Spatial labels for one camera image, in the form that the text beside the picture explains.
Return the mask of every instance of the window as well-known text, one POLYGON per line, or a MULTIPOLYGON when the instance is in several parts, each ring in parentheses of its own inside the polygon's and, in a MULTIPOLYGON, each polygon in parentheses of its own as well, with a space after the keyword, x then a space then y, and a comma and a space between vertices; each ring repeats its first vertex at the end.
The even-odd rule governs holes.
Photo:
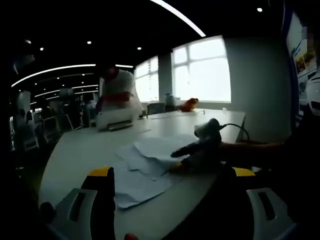
POLYGON ((231 103, 225 42, 215 36, 173 50, 174 95, 182 100, 231 103))
POLYGON ((159 101, 158 57, 153 57, 137 66, 134 76, 140 101, 159 101))

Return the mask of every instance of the poster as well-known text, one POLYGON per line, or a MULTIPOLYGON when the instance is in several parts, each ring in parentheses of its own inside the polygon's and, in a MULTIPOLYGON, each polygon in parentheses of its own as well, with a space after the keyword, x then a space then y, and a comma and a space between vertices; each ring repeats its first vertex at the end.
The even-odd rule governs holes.
POLYGON ((308 104, 306 86, 317 72, 316 53, 308 49, 307 40, 302 40, 292 53, 299 90, 299 116, 303 116, 305 107, 308 104))

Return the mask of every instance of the white table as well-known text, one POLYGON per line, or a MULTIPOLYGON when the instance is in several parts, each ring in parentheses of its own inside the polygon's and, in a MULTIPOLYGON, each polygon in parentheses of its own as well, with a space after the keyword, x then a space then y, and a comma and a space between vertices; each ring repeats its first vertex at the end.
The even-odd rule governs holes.
MULTIPOLYGON (((134 126, 113 132, 85 128, 63 134, 46 165, 39 190, 39 203, 56 206, 73 188, 80 188, 87 174, 96 168, 121 161, 114 151, 141 137, 194 134, 194 125, 216 118, 220 124, 242 126, 243 112, 196 109, 194 113, 167 112, 137 120, 134 126)), ((240 129, 227 126, 220 131, 222 140, 235 143, 240 129)), ((180 224, 197 206, 216 179, 215 174, 187 176, 163 194, 129 210, 115 210, 116 239, 126 233, 140 240, 161 239, 180 224)))

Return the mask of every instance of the table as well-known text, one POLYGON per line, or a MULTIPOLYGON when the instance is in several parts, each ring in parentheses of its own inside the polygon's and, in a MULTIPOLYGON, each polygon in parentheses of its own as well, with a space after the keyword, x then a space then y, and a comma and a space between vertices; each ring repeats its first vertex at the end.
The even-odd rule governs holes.
MULTIPOLYGON (((196 109, 195 112, 166 112, 137 120, 133 127, 113 132, 84 128, 63 134, 46 165, 39 190, 39 204, 56 206, 73 188, 80 188, 87 174, 96 168, 121 161, 115 150, 141 137, 194 134, 194 125, 216 118, 220 124, 242 126, 243 112, 196 109)), ((222 140, 235 143, 240 129, 227 126, 222 140)), ((116 239, 133 233, 143 239, 161 239, 180 224, 199 204, 216 179, 215 174, 186 176, 163 194, 129 210, 114 213, 116 239)))

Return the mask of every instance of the orange object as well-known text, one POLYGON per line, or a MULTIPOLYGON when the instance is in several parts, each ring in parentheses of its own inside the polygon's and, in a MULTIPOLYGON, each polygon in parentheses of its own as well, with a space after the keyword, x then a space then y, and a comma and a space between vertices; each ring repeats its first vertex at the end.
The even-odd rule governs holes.
POLYGON ((179 108, 179 110, 181 112, 191 112, 195 109, 198 102, 199 102, 198 98, 190 98, 179 108))

